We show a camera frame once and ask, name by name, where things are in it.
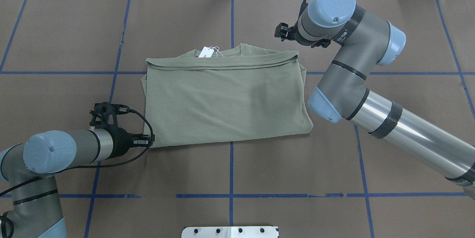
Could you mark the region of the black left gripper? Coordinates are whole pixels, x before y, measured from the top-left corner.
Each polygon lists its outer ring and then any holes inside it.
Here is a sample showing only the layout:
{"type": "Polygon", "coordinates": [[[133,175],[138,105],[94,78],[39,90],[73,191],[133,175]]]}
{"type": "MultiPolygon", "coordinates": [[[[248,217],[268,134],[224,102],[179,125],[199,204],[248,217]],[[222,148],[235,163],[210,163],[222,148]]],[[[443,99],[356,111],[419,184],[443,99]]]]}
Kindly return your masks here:
{"type": "Polygon", "coordinates": [[[124,129],[111,130],[112,152],[109,158],[123,156],[132,147],[149,148],[154,144],[155,134],[128,133],[124,129]]]}

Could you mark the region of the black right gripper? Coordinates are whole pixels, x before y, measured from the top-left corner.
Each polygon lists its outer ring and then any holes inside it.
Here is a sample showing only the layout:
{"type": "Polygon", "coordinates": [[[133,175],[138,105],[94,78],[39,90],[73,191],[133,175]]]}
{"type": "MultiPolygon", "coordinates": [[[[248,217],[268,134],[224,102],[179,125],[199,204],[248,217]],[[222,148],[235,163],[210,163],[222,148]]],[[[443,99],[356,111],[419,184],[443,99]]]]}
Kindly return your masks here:
{"type": "Polygon", "coordinates": [[[318,37],[316,41],[310,41],[300,35],[296,26],[289,27],[286,23],[280,23],[275,28],[275,37],[282,42],[285,40],[296,41],[300,45],[327,48],[331,44],[330,39],[323,39],[318,37]]]}

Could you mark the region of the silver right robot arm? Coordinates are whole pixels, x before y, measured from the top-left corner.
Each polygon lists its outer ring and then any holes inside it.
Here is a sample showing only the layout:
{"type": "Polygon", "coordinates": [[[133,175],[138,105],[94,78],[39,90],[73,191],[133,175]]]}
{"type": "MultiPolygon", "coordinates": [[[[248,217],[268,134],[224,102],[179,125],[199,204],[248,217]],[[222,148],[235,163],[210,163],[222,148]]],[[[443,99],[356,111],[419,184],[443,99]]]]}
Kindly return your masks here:
{"type": "Polygon", "coordinates": [[[312,48],[339,45],[307,101],[315,114],[361,127],[474,198],[474,145],[367,87],[375,67],[388,66],[401,54],[406,45],[402,30],[357,0],[302,0],[296,22],[280,23],[275,37],[312,48]]]}

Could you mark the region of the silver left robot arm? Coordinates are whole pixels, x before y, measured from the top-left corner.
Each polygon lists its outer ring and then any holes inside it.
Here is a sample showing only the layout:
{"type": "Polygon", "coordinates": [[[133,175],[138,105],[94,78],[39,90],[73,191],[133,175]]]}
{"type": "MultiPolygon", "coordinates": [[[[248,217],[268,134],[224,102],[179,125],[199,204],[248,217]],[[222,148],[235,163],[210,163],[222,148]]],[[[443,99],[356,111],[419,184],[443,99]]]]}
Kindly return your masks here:
{"type": "Polygon", "coordinates": [[[55,175],[124,155],[130,148],[150,147],[153,134],[124,129],[113,137],[104,129],[50,130],[1,152],[1,180],[10,184],[13,209],[1,214],[2,238],[65,238],[55,175]]]}

